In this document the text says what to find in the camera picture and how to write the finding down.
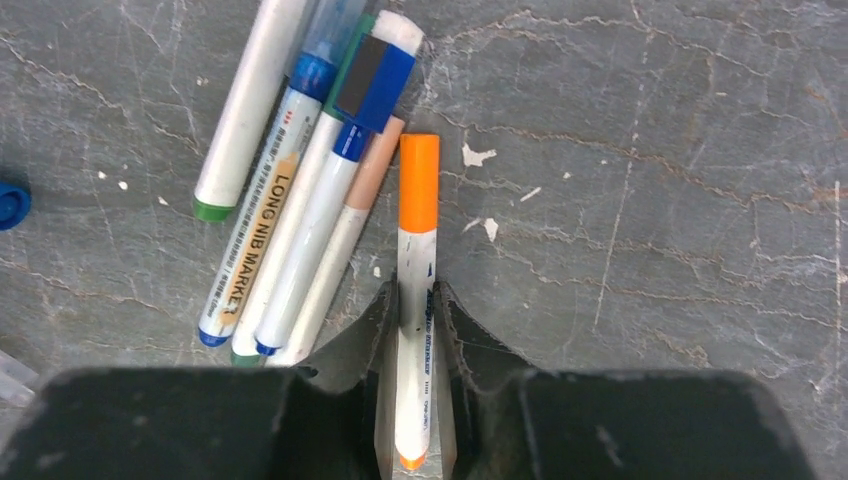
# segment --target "orange marker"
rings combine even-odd
[[[398,328],[395,448],[415,470],[430,446],[433,389],[433,282],[439,223],[439,137],[400,137]]]

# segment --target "white paint chip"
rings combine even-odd
[[[483,219],[482,219],[482,218],[475,218],[474,220],[471,220],[470,222],[468,222],[467,224],[465,224],[465,228],[463,228],[463,229],[462,229],[462,233],[465,233],[465,232],[467,232],[467,231],[471,230],[471,227],[473,227],[474,225],[479,224],[479,223],[480,223],[480,222],[482,222],[482,221],[483,221]]]
[[[494,156],[497,156],[497,150],[486,150],[485,152],[475,152],[467,143],[462,144],[462,163],[466,167],[482,167],[483,162]]]
[[[530,193],[528,193],[527,195],[524,195],[523,197],[521,197],[521,199],[519,199],[518,201],[519,201],[519,202],[524,202],[524,201],[530,200],[531,198],[533,198],[534,196],[536,196],[536,194],[537,194],[537,193],[539,193],[539,192],[541,192],[541,191],[542,191],[542,187],[536,187],[536,188],[534,188],[534,189],[533,189]]]
[[[483,228],[486,229],[486,235],[489,236],[489,241],[494,242],[495,237],[498,236],[498,222],[496,222],[494,218],[487,218],[486,221],[483,222]]]

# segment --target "transparent blue cap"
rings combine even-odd
[[[303,52],[338,67],[365,9],[365,1],[321,0],[303,41]]]

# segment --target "orange marker tip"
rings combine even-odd
[[[400,464],[403,465],[403,468],[407,470],[418,470],[418,467],[424,465],[424,459],[427,458],[427,454],[421,455],[415,460],[407,460],[403,458],[403,455],[400,456]]]

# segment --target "blue cap with eraser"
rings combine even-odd
[[[0,232],[15,227],[29,213],[29,193],[0,182]]]

